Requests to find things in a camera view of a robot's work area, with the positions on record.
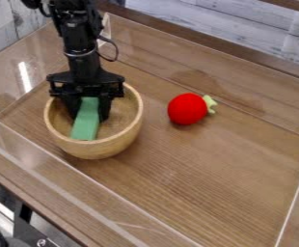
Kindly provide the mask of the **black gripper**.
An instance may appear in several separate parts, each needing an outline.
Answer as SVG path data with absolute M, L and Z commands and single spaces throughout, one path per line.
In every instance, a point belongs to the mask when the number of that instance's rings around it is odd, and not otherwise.
M 68 57 L 70 70 L 50 74 L 51 96 L 62 96 L 62 101 L 72 119 L 82 105 L 79 96 L 99 97 L 99 120 L 110 118 L 112 98 L 124 96 L 126 78 L 103 69 L 99 56 Z

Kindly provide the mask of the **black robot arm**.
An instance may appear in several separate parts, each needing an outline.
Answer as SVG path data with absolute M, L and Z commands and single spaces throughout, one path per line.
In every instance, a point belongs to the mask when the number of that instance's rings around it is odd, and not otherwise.
M 100 63 L 98 41 L 116 43 L 100 35 L 104 28 L 103 17 L 95 0 L 20 0 L 32 10 L 39 10 L 52 19 L 58 35 L 63 41 L 63 53 L 68 61 L 68 71 L 47 76 L 50 94 L 64 103 L 72 119 L 82 107 L 82 98 L 98 99 L 99 120 L 110 117 L 112 100 L 124 96 L 126 77 L 107 71 Z

